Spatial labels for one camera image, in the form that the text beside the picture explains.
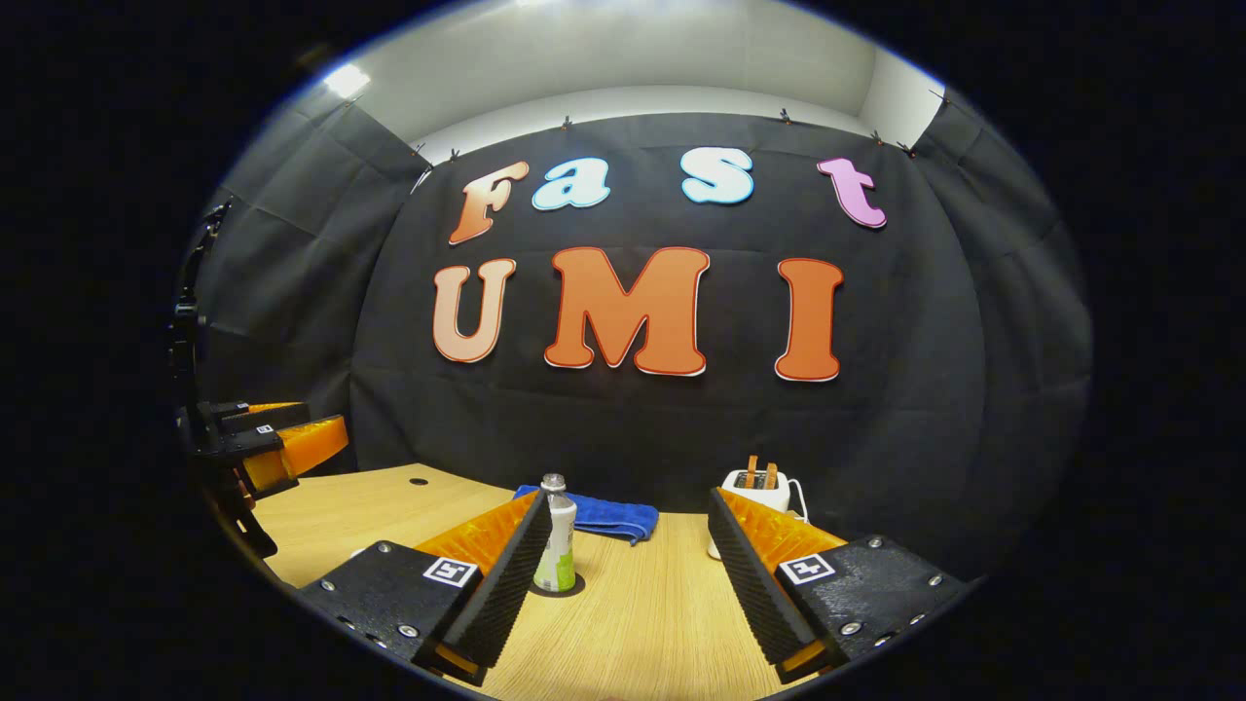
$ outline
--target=microfiber cloth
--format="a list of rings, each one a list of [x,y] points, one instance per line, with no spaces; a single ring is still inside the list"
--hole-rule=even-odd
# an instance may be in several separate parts
[[[540,488],[525,484],[515,492],[513,499],[537,489]],[[653,507],[619,504],[569,492],[563,494],[576,504],[576,530],[624,535],[632,539],[632,545],[635,545],[638,540],[649,540],[649,535],[658,525],[658,510]]]

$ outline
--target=bottle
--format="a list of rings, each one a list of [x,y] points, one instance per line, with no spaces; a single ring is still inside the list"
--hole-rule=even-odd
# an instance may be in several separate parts
[[[576,586],[576,567],[571,559],[571,534],[576,527],[576,503],[567,498],[567,483],[559,474],[541,478],[541,488],[549,493],[549,518],[553,529],[546,542],[541,564],[532,576],[533,584],[546,591],[567,591]]]

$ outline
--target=wooden table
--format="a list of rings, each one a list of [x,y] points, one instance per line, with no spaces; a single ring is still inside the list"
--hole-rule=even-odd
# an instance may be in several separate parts
[[[303,478],[259,502],[255,518],[280,549],[269,567],[303,586],[360,548],[383,539],[415,545],[512,494],[406,466]],[[503,701],[744,701],[794,686],[766,665],[723,564],[705,553],[705,520],[662,514],[635,547],[576,532],[576,572],[587,586],[563,599],[530,593],[478,691]]]

